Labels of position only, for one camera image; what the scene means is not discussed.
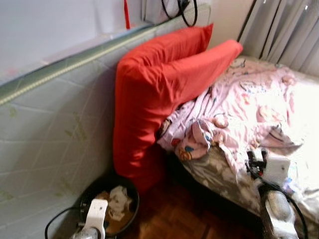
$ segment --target wooden floor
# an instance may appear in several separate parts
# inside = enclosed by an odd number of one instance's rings
[[[138,217],[125,238],[261,239],[248,226],[207,208],[201,199],[168,180],[141,197]]]

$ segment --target electric cord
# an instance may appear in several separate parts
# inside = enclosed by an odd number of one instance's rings
[[[80,210],[82,208],[80,207],[70,207],[70,208],[66,208],[63,211],[61,211],[60,213],[58,213],[56,216],[54,216],[49,223],[46,225],[45,230],[44,230],[44,237],[45,239],[48,239],[48,229],[49,226],[51,225],[52,222],[54,222],[55,219],[57,219],[59,216],[61,216],[63,213],[67,212],[67,211],[71,211],[71,210]]]
[[[183,1],[183,3],[181,3],[181,0],[177,0],[177,4],[178,4],[178,9],[179,9],[179,12],[178,14],[175,16],[179,16],[181,15],[185,24],[187,26],[195,26],[196,22],[197,22],[197,15],[198,15],[198,10],[197,10],[197,0],[193,0],[194,1],[194,10],[195,10],[195,17],[194,17],[194,22],[192,24],[189,24],[188,21],[186,20],[186,17],[185,17],[185,14],[184,14],[184,10],[185,8],[187,7],[187,5],[189,4],[188,1]],[[169,18],[169,19],[173,19],[174,17],[170,16],[166,10],[166,7],[165,7],[165,3],[164,3],[164,0],[161,0],[161,5],[163,7],[163,10],[166,14],[166,16]]]
[[[268,181],[266,181],[265,179],[263,179],[260,175],[258,175],[257,173],[253,172],[252,170],[250,170],[250,167],[248,165],[248,163],[245,163],[247,170],[256,178],[260,179],[262,183],[272,187],[273,189],[275,189],[276,191],[279,191],[281,193],[283,193],[285,195],[285,197],[287,198],[288,202],[291,202],[293,204],[293,206],[295,207],[301,221],[303,224],[303,231],[304,231],[304,239],[308,239],[308,228],[307,228],[307,224],[306,224],[306,220],[300,210],[300,208],[298,207],[298,205],[296,204],[296,202],[278,185],[270,183]]]

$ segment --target red pillow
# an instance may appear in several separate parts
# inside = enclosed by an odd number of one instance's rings
[[[200,95],[242,51],[227,41],[205,51],[212,25],[156,37],[117,67],[113,154],[118,174],[144,191],[163,177],[156,131],[178,105]]]

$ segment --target white wall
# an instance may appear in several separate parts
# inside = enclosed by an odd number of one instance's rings
[[[138,25],[141,0],[128,3]],[[39,68],[52,55],[125,31],[123,6],[123,0],[1,0],[0,85],[1,78]]]
[[[214,29],[209,47],[228,39],[237,40],[254,0],[212,0],[211,21]]]

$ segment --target curtain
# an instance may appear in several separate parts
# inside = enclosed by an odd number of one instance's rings
[[[256,0],[243,54],[319,76],[319,0]]]

